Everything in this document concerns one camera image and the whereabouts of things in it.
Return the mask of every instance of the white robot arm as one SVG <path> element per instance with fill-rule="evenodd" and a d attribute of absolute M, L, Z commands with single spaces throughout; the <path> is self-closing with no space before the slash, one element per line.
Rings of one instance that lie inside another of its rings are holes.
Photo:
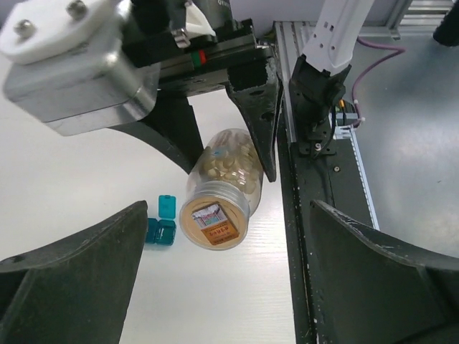
<path fill-rule="evenodd" d="M 326 0 L 313 36 L 303 55 L 318 71 L 340 73 L 352 60 L 352 52 L 374 0 Z"/>

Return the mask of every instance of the jar lid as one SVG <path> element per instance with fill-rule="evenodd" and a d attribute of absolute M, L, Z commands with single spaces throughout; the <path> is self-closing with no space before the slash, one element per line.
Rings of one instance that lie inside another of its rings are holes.
<path fill-rule="evenodd" d="M 231 249 L 247 235 L 250 206 L 235 186 L 209 181 L 196 187 L 179 218 L 182 231 L 196 245 L 217 251 Z"/>

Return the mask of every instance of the white table surface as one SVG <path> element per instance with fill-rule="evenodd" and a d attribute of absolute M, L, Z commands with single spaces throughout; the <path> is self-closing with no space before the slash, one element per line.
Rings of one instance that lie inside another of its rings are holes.
<path fill-rule="evenodd" d="M 0 80 L 9 63 L 0 57 Z M 99 130 L 63 138 L 0 96 L 0 259 L 92 226 L 135 201 L 157 216 L 160 194 L 184 201 L 187 175 L 152 147 Z M 224 92 L 190 99 L 204 143 L 245 128 Z M 265 180 L 247 238 L 226 252 L 143 251 L 122 344 L 294 343 L 280 180 Z"/>

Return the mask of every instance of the black cable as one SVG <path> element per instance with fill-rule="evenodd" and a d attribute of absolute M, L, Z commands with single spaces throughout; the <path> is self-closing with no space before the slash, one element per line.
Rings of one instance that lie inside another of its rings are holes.
<path fill-rule="evenodd" d="M 343 125 L 346 125 L 346 121 L 347 121 L 346 109 L 344 108 L 344 106 L 340 106 L 340 108 L 341 108 L 341 112 L 343 113 Z"/>
<path fill-rule="evenodd" d="M 330 132 L 330 137 L 328 137 L 328 140 L 326 144 L 320 149 L 317 154 L 314 155 L 314 159 L 317 158 L 322 152 L 324 152 L 328 146 L 331 143 L 331 140 L 333 140 L 333 137 L 335 136 L 335 130 L 336 130 L 336 107 L 335 105 L 331 107 L 331 132 Z"/>

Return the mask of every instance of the cable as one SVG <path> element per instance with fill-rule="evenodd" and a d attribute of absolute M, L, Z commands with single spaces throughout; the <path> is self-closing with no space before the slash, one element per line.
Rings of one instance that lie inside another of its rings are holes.
<path fill-rule="evenodd" d="M 360 107 L 359 107 L 359 101 L 357 100 L 356 97 L 356 89 L 361 80 L 364 78 L 365 75 L 368 74 L 373 68 L 376 66 L 380 65 L 384 61 L 387 61 L 388 59 L 391 59 L 393 57 L 396 57 L 397 55 L 403 54 L 407 50 L 404 47 L 397 47 L 394 45 L 386 45 L 386 44 L 377 44 L 373 42 L 366 41 L 360 37 L 357 38 L 357 42 L 360 43 L 361 45 L 368 47 L 368 48 L 373 48 L 373 49 L 380 49 L 380 50 L 392 50 L 393 53 L 388 54 L 387 56 L 384 56 L 381 59 L 378 59 L 375 63 L 372 63 L 369 65 L 356 79 L 354 85 L 352 86 L 352 102 L 354 103 L 354 107 L 356 108 L 356 113 L 357 113 L 357 120 L 352 123 L 352 127 L 357 128 L 359 127 L 360 123 L 364 121 L 365 119 L 361 116 L 360 112 Z"/>
<path fill-rule="evenodd" d="M 333 105 L 331 107 L 331 132 L 330 132 L 330 137 L 328 138 L 326 144 L 322 146 L 319 152 L 317 152 L 313 159 L 317 158 L 322 152 L 324 152 L 328 146 L 331 143 L 331 140 L 333 140 L 333 137 L 335 136 L 335 130 L 336 130 L 336 107 Z"/>

